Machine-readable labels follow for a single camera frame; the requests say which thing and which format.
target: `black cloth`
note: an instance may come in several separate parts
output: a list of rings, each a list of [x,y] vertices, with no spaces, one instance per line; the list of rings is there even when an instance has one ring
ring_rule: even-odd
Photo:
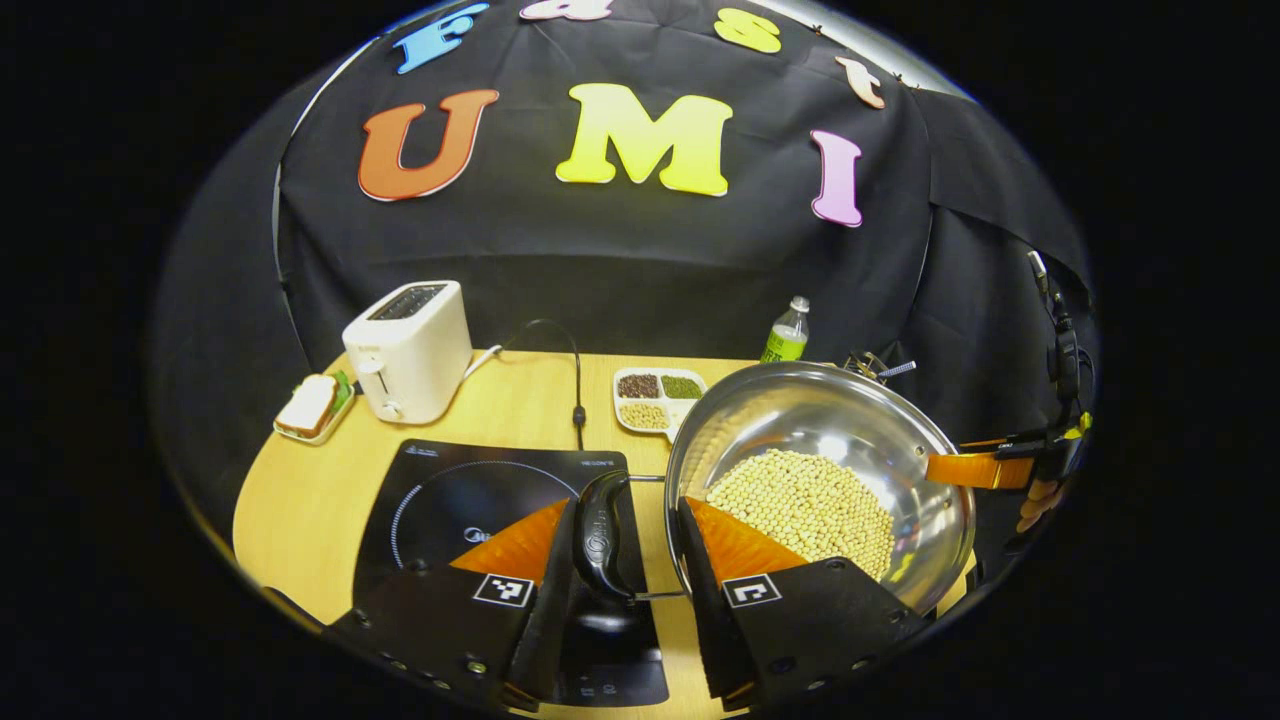
[[[620,3],[600,20],[527,23],[522,3],[495,1],[458,47],[397,74],[394,42],[465,5],[376,40],[315,99],[292,140],[337,61],[284,97],[221,163],[175,240],[151,346],[154,421],[173,471],[225,538],[289,388],[343,351],[352,318],[406,282],[460,281],[476,347],[548,316],[584,352],[742,359],[759,356],[772,320],[804,295],[805,359],[872,350],[915,360],[919,369],[891,387],[965,442],[1056,413],[1044,369],[1052,333],[1025,259],[1037,249],[1100,361],[1084,242],[1034,163],[972,101],[911,88],[749,3]],[[721,40],[713,24],[724,6],[772,19],[782,50]],[[852,94],[836,56],[881,79],[886,109]],[[612,146],[612,182],[558,181],[580,113],[568,90],[588,82],[630,87],[654,118],[684,95],[727,102],[728,193],[664,188],[657,173],[667,160],[635,184]],[[456,182],[389,204],[361,192],[371,115],[428,106],[402,156],[419,167],[439,149],[439,101],[477,88],[500,99],[484,110]],[[861,149],[859,228],[810,210],[820,187],[813,129]],[[522,343],[564,350],[553,334]]]

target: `plastic bottle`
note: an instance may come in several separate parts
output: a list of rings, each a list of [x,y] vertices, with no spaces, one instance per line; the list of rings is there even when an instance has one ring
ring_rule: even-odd
[[[769,340],[764,343],[760,363],[799,360],[809,342],[809,301],[799,295],[791,299],[791,309],[773,320]]]

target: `foam letter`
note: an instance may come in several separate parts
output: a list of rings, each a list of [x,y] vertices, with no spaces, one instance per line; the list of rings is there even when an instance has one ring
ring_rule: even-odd
[[[719,173],[721,132],[724,120],[733,117],[728,105],[685,95],[654,122],[631,88],[623,85],[576,85],[568,95],[582,104],[582,113],[573,151],[568,160],[556,167],[557,178],[564,182],[612,181],[617,168],[604,159],[612,140],[631,182],[648,179],[667,150],[675,147],[671,164],[658,173],[663,186],[717,197],[728,192],[728,181]]]
[[[415,102],[378,113],[365,123],[365,151],[360,156],[360,190],[374,200],[392,201],[431,195],[458,179],[471,161],[480,113],[498,100],[497,90],[471,90],[440,101],[449,113],[435,160],[415,169],[401,165],[408,124],[426,111]]]
[[[716,28],[716,35],[723,37],[730,42],[736,42],[751,50],[759,50],[760,53],[777,53],[782,50],[782,41],[777,38],[782,33],[778,26],[772,22],[748,13],[746,10],[735,10],[733,8],[724,8],[719,13],[719,22],[713,27]]]
[[[863,214],[858,211],[854,163],[863,156],[861,149],[827,131],[810,131],[809,137],[822,149],[822,190],[813,201],[813,214],[856,228]]]
[[[836,58],[836,61],[845,65],[845,76],[849,77],[849,87],[854,88],[854,94],[872,108],[883,110],[884,99],[876,95],[876,91],[872,90],[873,85],[879,87],[879,81],[867,72],[867,65],[849,58]]]
[[[396,47],[404,49],[404,64],[397,68],[396,73],[404,74],[462,45],[462,38],[456,36],[465,33],[476,24],[471,19],[471,15],[480,14],[488,9],[488,3],[476,3],[404,36],[403,40],[396,44]]]
[[[571,20],[598,20],[608,17],[613,0],[544,0],[534,3],[520,12],[526,20],[549,20],[568,18]]]

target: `white toaster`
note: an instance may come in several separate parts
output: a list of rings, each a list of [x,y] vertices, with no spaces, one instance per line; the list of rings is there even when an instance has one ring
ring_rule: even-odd
[[[352,320],[342,342],[374,415],[388,423],[430,423],[448,409],[471,363],[462,286],[402,286]]]

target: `bread slice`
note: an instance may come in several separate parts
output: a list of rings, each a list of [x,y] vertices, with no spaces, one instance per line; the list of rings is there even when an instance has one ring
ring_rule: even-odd
[[[329,421],[337,395],[338,380],[332,375],[307,375],[275,416],[275,424],[298,437],[314,438]]]

